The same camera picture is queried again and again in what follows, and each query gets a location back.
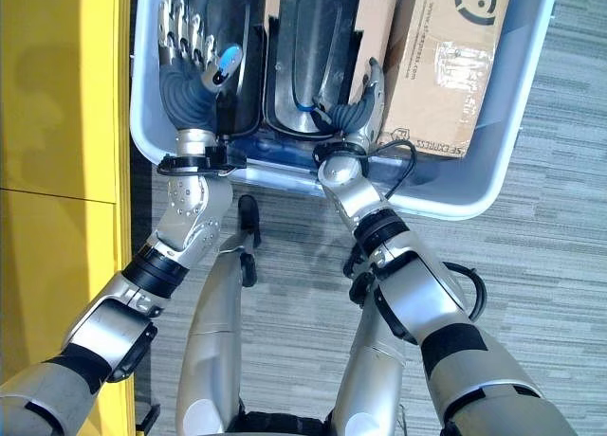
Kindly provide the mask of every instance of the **silver robot arm segment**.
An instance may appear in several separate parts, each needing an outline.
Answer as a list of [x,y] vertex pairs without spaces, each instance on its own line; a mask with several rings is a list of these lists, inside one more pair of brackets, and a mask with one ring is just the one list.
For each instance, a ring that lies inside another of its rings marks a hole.
[[218,239],[232,199],[223,174],[234,155],[217,146],[214,103],[242,49],[232,45],[220,57],[210,49],[204,66],[193,64],[184,39],[186,11],[183,0],[160,3],[160,84],[177,129],[177,156],[158,166],[169,175],[170,206],[133,260],[77,317],[62,351],[0,387],[4,435],[75,435],[101,386],[133,372],[156,335],[151,318]]
[[[188,203],[168,208],[146,245],[76,319],[61,353],[0,387],[3,434],[75,435],[103,383],[128,377],[146,353],[156,335],[151,318],[217,240],[231,202],[225,178],[183,177],[172,184],[191,189]],[[184,205],[192,208],[189,216]]]
[[[377,69],[372,62],[372,77],[364,99],[371,98],[369,93],[374,87],[383,86],[377,82],[383,78]],[[382,106],[381,96],[376,91],[373,99]],[[360,104],[340,106],[342,112],[331,108],[327,114],[342,114],[346,108],[361,112],[359,107]],[[381,119],[380,110],[365,112],[367,115],[359,118],[366,118],[368,125],[374,126],[365,128],[359,122],[351,128],[338,118],[345,145],[324,158],[318,176],[366,259],[359,266],[362,273],[357,277],[366,292],[357,338],[361,333],[373,333],[368,327],[374,324],[364,322],[368,315],[381,315],[382,324],[375,322],[373,340],[374,349],[381,354],[374,361],[363,359],[355,341],[333,412],[332,428],[338,435],[348,436],[369,428],[377,430],[377,434],[394,431],[388,419],[394,421],[398,396],[394,397],[389,387],[382,395],[375,391],[374,384],[365,381],[365,374],[373,374],[380,358],[399,359],[396,345],[387,336],[379,336],[388,330],[395,339],[420,346],[428,388],[443,425],[441,435],[574,435],[518,362],[469,319],[462,289],[449,270],[407,228],[363,174],[361,159],[352,156],[351,151],[369,152],[379,129],[374,115]],[[401,371],[402,367],[396,368],[395,377]],[[366,402],[364,398],[368,396],[389,398],[378,406],[377,401],[375,405]]]

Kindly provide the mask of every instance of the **yellow panel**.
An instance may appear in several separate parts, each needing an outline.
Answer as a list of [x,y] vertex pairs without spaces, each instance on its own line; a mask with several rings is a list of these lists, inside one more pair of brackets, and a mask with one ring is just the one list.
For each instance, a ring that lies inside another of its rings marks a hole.
[[[116,269],[114,204],[1,191],[3,380],[55,355]],[[132,383],[103,388],[82,435],[133,434]]]
[[2,187],[115,202],[116,0],[0,1]]

